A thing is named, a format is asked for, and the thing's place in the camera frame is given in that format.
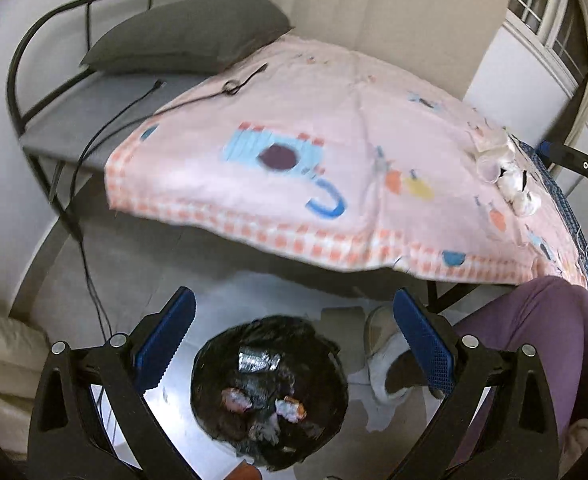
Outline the person left hand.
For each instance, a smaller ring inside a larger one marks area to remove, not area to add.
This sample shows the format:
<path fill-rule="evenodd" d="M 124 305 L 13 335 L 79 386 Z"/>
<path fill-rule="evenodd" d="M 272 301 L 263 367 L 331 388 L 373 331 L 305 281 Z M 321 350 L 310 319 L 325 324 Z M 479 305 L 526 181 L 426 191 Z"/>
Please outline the person left hand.
<path fill-rule="evenodd" d="M 239 463 L 224 480 L 262 480 L 260 470 L 246 462 Z"/>

